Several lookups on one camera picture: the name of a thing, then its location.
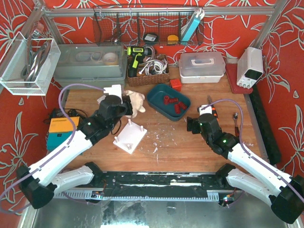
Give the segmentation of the beige work glove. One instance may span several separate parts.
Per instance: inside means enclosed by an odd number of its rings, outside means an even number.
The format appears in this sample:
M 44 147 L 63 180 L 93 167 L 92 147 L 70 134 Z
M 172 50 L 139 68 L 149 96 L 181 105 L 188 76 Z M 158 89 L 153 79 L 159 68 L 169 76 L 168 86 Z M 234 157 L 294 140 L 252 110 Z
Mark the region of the beige work glove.
M 143 106 L 143 102 L 145 100 L 145 96 L 143 94 L 131 90 L 125 90 L 124 94 L 130 97 L 131 105 L 133 108 L 133 114 L 127 115 L 126 117 L 135 118 L 139 112 L 146 112 L 146 109 Z

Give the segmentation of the red spring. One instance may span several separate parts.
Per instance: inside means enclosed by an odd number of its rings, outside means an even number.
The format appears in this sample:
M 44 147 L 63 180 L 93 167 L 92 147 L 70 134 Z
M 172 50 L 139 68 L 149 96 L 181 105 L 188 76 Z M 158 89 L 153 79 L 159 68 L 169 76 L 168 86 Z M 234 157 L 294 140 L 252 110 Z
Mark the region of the red spring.
M 178 105 L 182 110 L 187 110 L 188 108 L 183 102 L 179 102 Z
M 179 99 L 178 98 L 170 98 L 170 104 L 178 103 Z
M 174 105 L 174 110 L 175 110 L 176 115 L 180 115 L 181 109 L 180 109 L 180 106 L 178 104 Z
M 163 98 L 163 103 L 165 104 L 165 105 L 168 105 L 169 104 L 169 102 L 170 102 L 170 98 L 169 98 L 169 96 L 164 96 L 164 98 Z

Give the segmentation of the white peg base plate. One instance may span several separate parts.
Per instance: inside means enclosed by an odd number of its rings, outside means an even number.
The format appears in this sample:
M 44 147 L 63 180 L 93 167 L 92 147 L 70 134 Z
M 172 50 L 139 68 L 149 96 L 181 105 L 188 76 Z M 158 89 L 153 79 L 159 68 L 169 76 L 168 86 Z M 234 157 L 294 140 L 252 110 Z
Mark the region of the white peg base plate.
M 139 143 L 147 134 L 147 129 L 134 123 L 130 118 L 118 136 L 114 137 L 113 144 L 129 154 L 133 154 Z

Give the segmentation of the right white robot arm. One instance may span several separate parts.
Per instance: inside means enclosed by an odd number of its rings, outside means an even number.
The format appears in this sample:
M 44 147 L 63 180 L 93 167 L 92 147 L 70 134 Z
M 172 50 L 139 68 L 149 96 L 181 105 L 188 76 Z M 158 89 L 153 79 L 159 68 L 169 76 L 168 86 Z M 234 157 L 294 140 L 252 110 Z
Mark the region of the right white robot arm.
M 278 170 L 250 151 L 240 140 L 223 132 L 216 117 L 187 117 L 187 131 L 201 134 L 211 150 L 247 171 L 223 165 L 217 175 L 221 185 L 246 191 L 267 204 L 283 222 L 293 224 L 304 211 L 304 179 Z

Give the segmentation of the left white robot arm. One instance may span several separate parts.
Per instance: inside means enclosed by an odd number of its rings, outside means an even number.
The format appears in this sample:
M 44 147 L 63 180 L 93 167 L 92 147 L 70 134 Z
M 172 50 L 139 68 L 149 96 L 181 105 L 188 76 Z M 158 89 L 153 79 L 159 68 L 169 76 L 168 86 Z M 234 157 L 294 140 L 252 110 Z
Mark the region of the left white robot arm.
M 96 112 L 83 120 L 61 145 L 30 167 L 17 169 L 19 189 L 33 208 L 47 205 L 54 195 L 80 185 L 97 185 L 103 172 L 94 162 L 62 173 L 62 170 L 78 155 L 93 147 L 112 133 L 125 115 L 132 115 L 133 107 L 128 95 L 107 95 Z

